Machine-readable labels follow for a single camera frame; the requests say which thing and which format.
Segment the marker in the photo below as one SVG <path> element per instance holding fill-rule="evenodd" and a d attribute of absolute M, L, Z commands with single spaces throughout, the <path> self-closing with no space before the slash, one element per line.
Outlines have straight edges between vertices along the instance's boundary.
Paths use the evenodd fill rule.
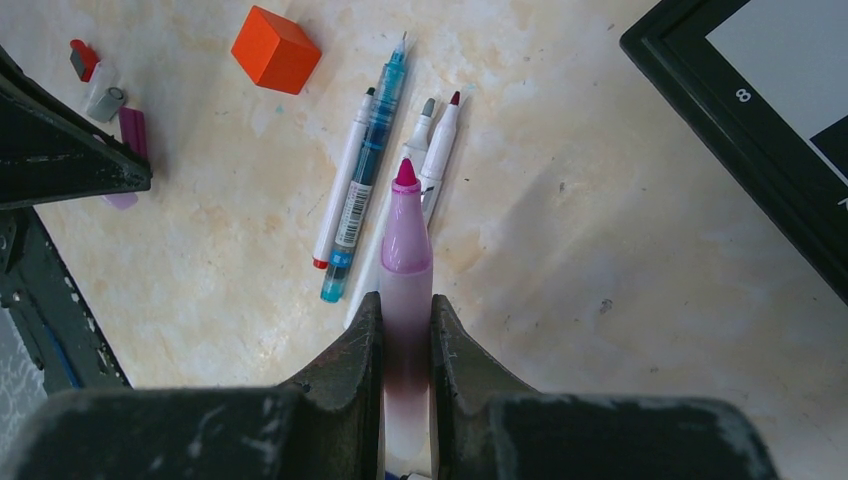
<path fill-rule="evenodd" d="M 356 168 L 356 160 L 362 148 L 362 140 L 365 138 L 365 130 L 368 129 L 368 116 L 371 113 L 371 103 L 374 100 L 374 88 L 369 88 L 362 97 L 359 111 L 350 126 L 347 136 L 344 155 L 336 171 L 336 179 L 333 180 L 333 188 L 330 190 L 330 200 L 327 202 L 327 210 L 324 211 L 324 219 L 321 220 L 321 232 L 315 242 L 315 250 L 312 252 L 312 265 L 324 270 L 329 265 L 330 253 L 333 250 L 333 236 L 339 227 L 339 219 L 342 216 L 347 188 L 353 178 L 353 169 Z"/>
<path fill-rule="evenodd" d="M 409 159 L 392 182 L 379 271 L 386 446 L 405 460 L 421 451 L 427 428 L 433 301 L 433 248 L 421 209 L 421 182 Z"/>
<path fill-rule="evenodd" d="M 362 219 L 368 209 L 371 188 L 383 160 L 383 152 L 392 131 L 392 122 L 403 90 L 403 77 L 406 75 L 406 69 L 403 66 L 406 59 L 405 33 L 403 37 L 392 53 L 389 63 L 383 66 L 383 74 L 377 85 L 368 131 L 362 142 L 359 160 L 356 163 L 353 180 L 350 182 L 347 200 L 336 231 L 335 244 L 330 254 L 330 266 L 327 268 L 324 285 L 321 287 L 321 299 L 325 302 L 336 303 L 341 299 L 347 282 L 347 274 L 353 264 L 353 254 L 356 252 Z"/>
<path fill-rule="evenodd" d="M 427 136 L 430 134 L 430 124 L 433 123 L 433 110 L 436 107 L 436 101 L 432 98 L 427 100 L 421 115 L 418 116 L 418 122 L 415 124 L 415 130 L 409 140 L 403 144 L 400 151 L 400 156 L 397 163 L 392 167 L 397 170 L 400 167 L 401 161 L 408 158 L 412 161 L 414 168 L 421 168 L 424 164 L 424 157 L 427 156 L 427 149 L 430 142 Z M 389 218 L 389 206 L 392 202 L 392 192 L 386 192 L 383 197 L 383 203 L 380 205 L 379 214 L 377 215 L 377 226 L 375 238 L 368 244 L 365 250 L 365 256 L 362 257 L 362 268 L 359 269 L 356 281 L 354 282 L 353 294 L 350 296 L 350 305 L 348 306 L 347 316 L 345 317 L 345 328 L 349 327 L 359 310 L 359 304 L 368 292 L 377 290 L 377 271 L 380 267 L 380 241 L 382 233 L 386 230 L 386 220 Z"/>
<path fill-rule="evenodd" d="M 421 167 L 421 205 L 424 210 L 424 221 L 430 224 L 436 200 L 442 191 L 442 178 L 448 166 L 453 141 L 456 138 L 456 119 L 459 116 L 459 92 L 453 94 L 451 103 L 442 115 L 436 131 L 433 133 L 433 143 L 427 151 L 424 166 Z"/>

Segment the number 8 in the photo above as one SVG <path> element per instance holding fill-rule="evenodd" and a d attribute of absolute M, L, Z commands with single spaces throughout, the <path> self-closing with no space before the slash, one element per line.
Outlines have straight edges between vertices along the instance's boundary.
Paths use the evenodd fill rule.
<path fill-rule="evenodd" d="M 736 91 L 736 98 L 738 98 L 742 103 L 748 103 L 751 101 L 751 93 L 744 88 L 740 88 Z"/>

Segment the barcode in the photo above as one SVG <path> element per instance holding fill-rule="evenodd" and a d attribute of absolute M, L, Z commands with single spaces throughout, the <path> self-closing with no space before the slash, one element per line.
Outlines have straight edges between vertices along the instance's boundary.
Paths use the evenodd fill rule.
<path fill-rule="evenodd" d="M 362 226 L 362 216 L 365 213 L 370 195 L 371 187 L 351 182 L 342 218 L 339 221 L 339 229 L 336 233 L 337 244 L 350 248 L 356 246 L 356 240 L 359 238 L 359 230 Z"/>

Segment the purple object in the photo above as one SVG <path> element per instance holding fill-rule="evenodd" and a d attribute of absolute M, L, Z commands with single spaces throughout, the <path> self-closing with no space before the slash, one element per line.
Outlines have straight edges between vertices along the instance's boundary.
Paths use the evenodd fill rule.
<path fill-rule="evenodd" d="M 421 182 L 409 159 L 392 182 L 379 278 L 386 446 L 396 457 L 410 459 L 421 451 L 427 428 L 433 248 L 421 209 Z"/>
<path fill-rule="evenodd" d="M 126 210 L 138 203 L 138 195 L 135 192 L 113 193 L 112 195 L 103 195 L 103 201 L 118 210 Z"/>
<path fill-rule="evenodd" d="M 144 126 L 144 113 L 132 108 L 121 107 L 118 110 L 118 122 L 121 124 L 121 140 L 142 158 L 147 158 L 147 130 Z"/>
<path fill-rule="evenodd" d="M 147 158 L 147 130 L 144 126 L 144 113 L 132 108 L 121 107 L 118 109 L 118 122 L 121 124 L 121 140 L 129 145 L 130 149 Z M 116 193 L 104 195 L 103 200 L 117 208 L 126 210 L 138 203 L 138 195 L 134 192 Z"/>

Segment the pink marker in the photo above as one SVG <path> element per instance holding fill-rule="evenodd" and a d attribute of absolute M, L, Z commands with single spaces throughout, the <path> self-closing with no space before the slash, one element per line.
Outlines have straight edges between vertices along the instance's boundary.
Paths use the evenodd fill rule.
<path fill-rule="evenodd" d="M 410 459 L 421 451 L 427 428 L 433 248 L 421 208 L 421 182 L 408 158 L 392 182 L 379 275 L 386 446 L 396 457 Z"/>

